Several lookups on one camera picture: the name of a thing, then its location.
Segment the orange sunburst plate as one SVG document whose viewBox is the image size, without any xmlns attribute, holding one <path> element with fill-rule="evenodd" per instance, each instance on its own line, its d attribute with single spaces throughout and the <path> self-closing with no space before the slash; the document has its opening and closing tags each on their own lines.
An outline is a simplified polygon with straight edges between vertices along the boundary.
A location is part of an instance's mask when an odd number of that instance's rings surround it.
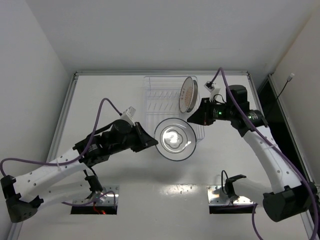
<svg viewBox="0 0 320 240">
<path fill-rule="evenodd" d="M 191 105 L 194 95 L 194 81 L 188 76 L 182 84 L 179 95 L 179 110 L 186 113 Z"/>
</svg>

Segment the black rimmed clover plate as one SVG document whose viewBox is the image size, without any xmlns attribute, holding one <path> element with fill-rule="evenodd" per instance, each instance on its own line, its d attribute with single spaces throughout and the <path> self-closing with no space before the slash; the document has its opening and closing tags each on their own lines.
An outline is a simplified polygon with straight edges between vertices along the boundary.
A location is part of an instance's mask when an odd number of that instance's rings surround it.
<svg viewBox="0 0 320 240">
<path fill-rule="evenodd" d="M 197 137 L 189 123 L 180 118 L 167 118 L 154 130 L 158 141 L 156 149 L 160 155 L 173 162 L 188 159 L 195 151 Z"/>
</svg>

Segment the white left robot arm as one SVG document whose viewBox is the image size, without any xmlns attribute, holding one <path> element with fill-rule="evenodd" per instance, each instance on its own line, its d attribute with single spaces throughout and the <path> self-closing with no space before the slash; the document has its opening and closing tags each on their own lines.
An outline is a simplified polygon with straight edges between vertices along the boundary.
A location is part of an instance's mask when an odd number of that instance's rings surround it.
<svg viewBox="0 0 320 240">
<path fill-rule="evenodd" d="M 34 216 L 40 207 L 49 203 L 51 186 L 64 178 L 106 162 L 110 156 L 125 150 L 134 153 L 156 146 L 139 122 L 133 124 L 118 119 L 94 129 L 84 140 L 56 159 L 20 176 L 4 175 L 0 185 L 12 223 L 23 222 Z"/>
</svg>

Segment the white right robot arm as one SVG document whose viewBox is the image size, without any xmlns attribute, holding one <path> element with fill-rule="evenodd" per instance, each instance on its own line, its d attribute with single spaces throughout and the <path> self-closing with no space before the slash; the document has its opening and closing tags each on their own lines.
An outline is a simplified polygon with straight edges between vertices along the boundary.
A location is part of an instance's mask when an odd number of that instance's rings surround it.
<svg viewBox="0 0 320 240">
<path fill-rule="evenodd" d="M 201 99 L 198 109 L 187 122 L 210 126 L 217 120 L 229 121 L 254 151 L 270 182 L 270 186 L 264 186 L 250 181 L 242 174 L 228 177 L 223 186 L 224 195 L 230 199 L 244 196 L 262 205 L 274 222 L 307 211 L 317 188 L 312 182 L 304 185 L 298 174 L 282 158 L 267 120 L 259 110 L 250 109 L 247 89 L 243 85 L 229 87 L 239 109 L 244 112 L 241 114 L 230 96 L 226 97 L 225 103 L 216 100 L 219 87 L 209 83 L 205 87 L 210 96 Z"/>
</svg>

